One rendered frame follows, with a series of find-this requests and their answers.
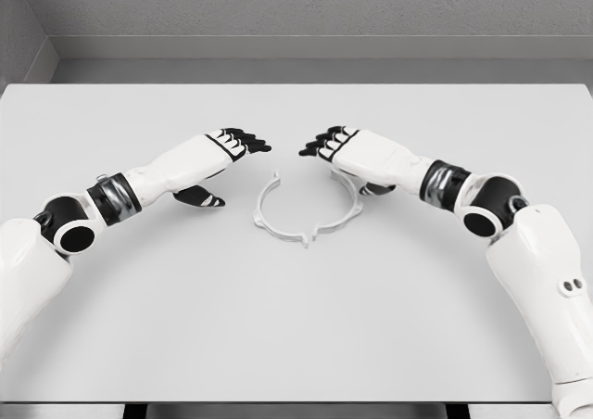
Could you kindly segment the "right robot hand striped fingers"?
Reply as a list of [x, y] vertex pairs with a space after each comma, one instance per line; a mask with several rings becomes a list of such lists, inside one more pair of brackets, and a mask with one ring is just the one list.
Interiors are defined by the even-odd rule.
[[400, 187], [418, 196], [431, 160], [369, 130], [331, 127], [306, 144], [301, 156], [315, 156], [365, 181], [360, 193], [380, 196]]

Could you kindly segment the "left robot hand striped fingers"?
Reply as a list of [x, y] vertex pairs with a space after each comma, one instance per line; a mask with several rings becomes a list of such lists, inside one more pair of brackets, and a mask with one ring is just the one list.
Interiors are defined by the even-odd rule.
[[269, 151], [271, 146], [254, 134], [224, 128], [183, 142], [155, 159], [150, 168], [165, 180], [178, 201], [199, 208], [221, 208], [225, 201], [199, 183], [247, 155]]

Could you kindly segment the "wide white table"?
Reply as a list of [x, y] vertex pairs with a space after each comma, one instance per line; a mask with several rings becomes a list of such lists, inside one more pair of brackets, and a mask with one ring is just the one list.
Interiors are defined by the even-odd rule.
[[550, 378], [490, 271], [486, 243], [397, 190], [308, 247], [348, 209], [320, 159], [335, 125], [516, 177], [570, 225], [593, 281], [593, 98], [582, 84], [12, 84], [0, 97], [0, 222], [57, 194], [237, 127], [265, 139], [206, 188], [164, 196], [73, 259], [65, 289], [0, 371], [0, 401], [547, 402]]

